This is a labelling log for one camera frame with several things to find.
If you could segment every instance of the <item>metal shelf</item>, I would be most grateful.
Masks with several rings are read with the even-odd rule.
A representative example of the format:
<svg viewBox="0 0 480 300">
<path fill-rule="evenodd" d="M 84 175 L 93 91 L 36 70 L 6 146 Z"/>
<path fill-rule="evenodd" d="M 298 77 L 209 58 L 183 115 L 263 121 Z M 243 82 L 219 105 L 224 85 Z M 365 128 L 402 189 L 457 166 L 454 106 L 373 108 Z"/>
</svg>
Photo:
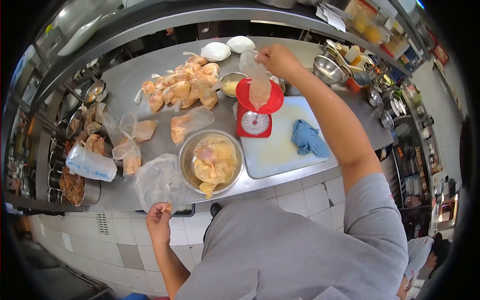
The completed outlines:
<svg viewBox="0 0 480 300">
<path fill-rule="evenodd" d="M 76 70 L 116 47 L 166 28 L 223 20 L 261 20 L 312 29 L 357 44 L 412 77 L 411 72 L 378 46 L 352 33 L 338 31 L 315 16 L 311 7 L 296 4 L 292 10 L 283 10 L 246 0 L 163 1 L 148 7 L 138 4 L 117 12 L 115 16 L 107 19 L 79 50 L 58 58 L 40 82 L 32 103 L 32 111 L 38 110 L 47 96 Z"/>
</svg>

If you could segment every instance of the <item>blue cloth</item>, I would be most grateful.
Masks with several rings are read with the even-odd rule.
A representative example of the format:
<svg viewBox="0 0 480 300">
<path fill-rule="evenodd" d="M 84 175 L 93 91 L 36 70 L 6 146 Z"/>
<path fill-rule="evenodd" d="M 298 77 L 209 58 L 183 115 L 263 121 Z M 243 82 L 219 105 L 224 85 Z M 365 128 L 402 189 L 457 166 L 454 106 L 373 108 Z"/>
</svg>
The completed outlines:
<svg viewBox="0 0 480 300">
<path fill-rule="evenodd" d="M 313 128 L 305 120 L 297 120 L 293 125 L 292 142 L 298 147 L 298 154 L 307 155 L 313 152 L 316 157 L 329 157 L 330 151 L 325 141 L 318 136 L 319 129 Z"/>
</svg>

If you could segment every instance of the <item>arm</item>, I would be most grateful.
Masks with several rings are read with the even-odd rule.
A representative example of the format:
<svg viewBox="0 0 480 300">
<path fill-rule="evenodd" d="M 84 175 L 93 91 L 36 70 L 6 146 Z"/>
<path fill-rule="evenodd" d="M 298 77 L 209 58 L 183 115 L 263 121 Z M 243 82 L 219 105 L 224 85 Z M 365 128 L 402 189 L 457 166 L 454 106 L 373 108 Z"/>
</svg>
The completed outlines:
<svg viewBox="0 0 480 300">
<path fill-rule="evenodd" d="M 168 296 L 174 300 L 178 290 L 190 276 L 190 272 L 170 248 L 170 226 L 168 221 L 172 218 L 172 215 L 168 211 L 160 212 L 166 205 L 167 203 L 163 202 L 154 204 L 147 214 L 146 222 L 148 232 L 152 238 L 156 262 L 162 272 Z"/>
<path fill-rule="evenodd" d="M 282 45 L 260 49 L 258 62 L 305 95 L 322 133 L 342 167 L 345 194 L 364 176 L 382 168 L 360 121 L 347 104 Z"/>
</svg>

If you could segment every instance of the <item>white bowl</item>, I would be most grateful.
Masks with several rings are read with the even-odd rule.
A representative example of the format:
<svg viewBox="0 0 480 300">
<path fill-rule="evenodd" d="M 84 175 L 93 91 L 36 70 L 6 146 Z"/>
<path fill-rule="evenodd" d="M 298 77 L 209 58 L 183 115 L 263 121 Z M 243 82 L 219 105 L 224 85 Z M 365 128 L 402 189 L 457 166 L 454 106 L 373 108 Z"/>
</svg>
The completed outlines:
<svg viewBox="0 0 480 300">
<path fill-rule="evenodd" d="M 246 36 L 234 36 L 228 40 L 227 46 L 235 53 L 255 49 L 255 43 Z"/>
<path fill-rule="evenodd" d="M 202 48 L 200 56 L 205 57 L 208 61 L 217 62 L 226 59 L 230 54 L 229 46 L 219 42 L 212 42 Z"/>
</svg>

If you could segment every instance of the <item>hand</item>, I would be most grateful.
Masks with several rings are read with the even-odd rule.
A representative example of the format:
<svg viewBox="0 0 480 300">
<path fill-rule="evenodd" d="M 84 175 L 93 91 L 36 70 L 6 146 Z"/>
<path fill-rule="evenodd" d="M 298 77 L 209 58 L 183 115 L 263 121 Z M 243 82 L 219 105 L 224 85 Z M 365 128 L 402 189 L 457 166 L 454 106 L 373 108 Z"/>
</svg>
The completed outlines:
<svg viewBox="0 0 480 300">
<path fill-rule="evenodd" d="M 292 52 L 280 44 L 262 47 L 258 51 L 256 61 L 263 64 L 276 77 L 288 81 L 291 81 L 291 77 L 297 74 L 298 70 L 304 69 Z"/>
<path fill-rule="evenodd" d="M 172 218 L 172 214 L 168 211 L 161 213 L 160 210 L 166 207 L 168 203 L 159 202 L 152 205 L 148 211 L 147 222 L 148 233 L 154 246 L 170 244 L 170 225 L 168 221 Z"/>
</svg>

